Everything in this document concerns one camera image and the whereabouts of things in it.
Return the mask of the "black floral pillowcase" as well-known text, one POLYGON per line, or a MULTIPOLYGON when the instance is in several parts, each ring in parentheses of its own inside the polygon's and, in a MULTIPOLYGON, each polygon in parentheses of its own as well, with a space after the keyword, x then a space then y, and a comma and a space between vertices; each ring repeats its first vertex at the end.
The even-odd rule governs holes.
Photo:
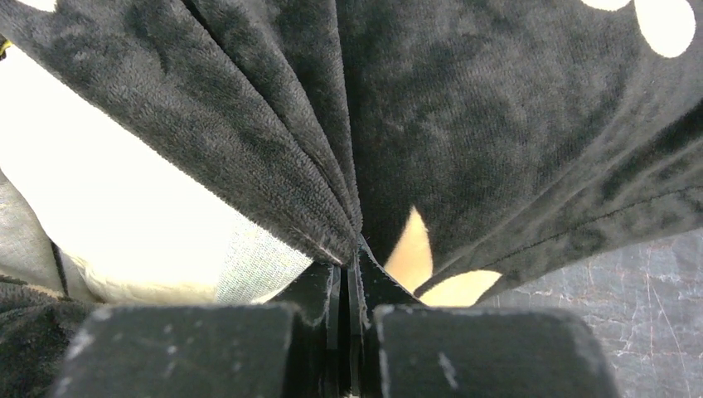
MULTIPOLYGON (((196 1, 286 135, 255 133, 261 198, 231 206, 342 272, 336 397, 350 381, 347 271, 364 240, 431 308, 702 225, 699 1, 196 1)), ((1 394, 50 394, 109 302, 9 269, 1 394)))

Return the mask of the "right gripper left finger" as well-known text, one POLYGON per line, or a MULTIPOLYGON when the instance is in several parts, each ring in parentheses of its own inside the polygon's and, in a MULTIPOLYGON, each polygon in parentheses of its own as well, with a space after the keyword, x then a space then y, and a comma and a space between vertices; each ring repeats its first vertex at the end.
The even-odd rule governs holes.
POLYGON ((315 264, 269 302, 96 309, 53 397, 336 397, 342 272, 315 264))

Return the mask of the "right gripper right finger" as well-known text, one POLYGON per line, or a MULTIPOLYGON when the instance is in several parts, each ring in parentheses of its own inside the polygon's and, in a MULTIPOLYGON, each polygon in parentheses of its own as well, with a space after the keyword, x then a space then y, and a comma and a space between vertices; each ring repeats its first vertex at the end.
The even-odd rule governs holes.
POLYGON ((558 308, 431 308, 361 240, 347 271, 360 397, 616 397, 591 328, 558 308))

